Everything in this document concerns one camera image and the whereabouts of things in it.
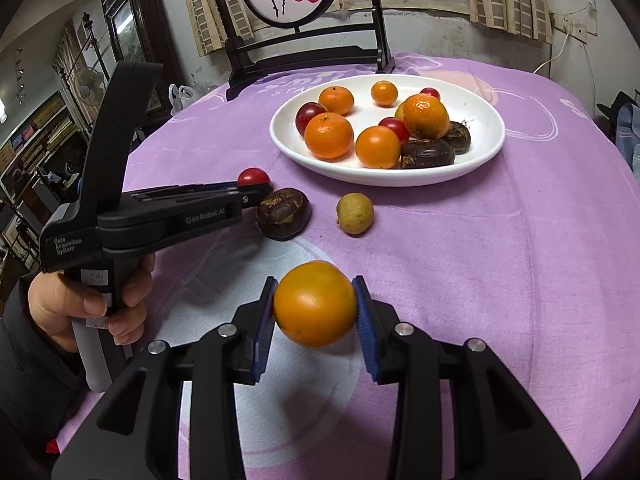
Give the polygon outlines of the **person's left hand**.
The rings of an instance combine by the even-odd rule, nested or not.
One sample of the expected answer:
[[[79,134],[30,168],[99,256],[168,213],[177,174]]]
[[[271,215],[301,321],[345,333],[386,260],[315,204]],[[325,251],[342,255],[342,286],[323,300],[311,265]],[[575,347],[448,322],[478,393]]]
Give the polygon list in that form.
[[[134,344],[144,333],[144,300],[152,290],[155,255],[146,255],[136,275],[122,289],[125,310],[107,319],[118,346]],[[62,350],[76,352],[73,318],[103,318],[106,300],[94,289],[70,281],[62,272],[39,273],[28,289],[29,313],[36,325]]]

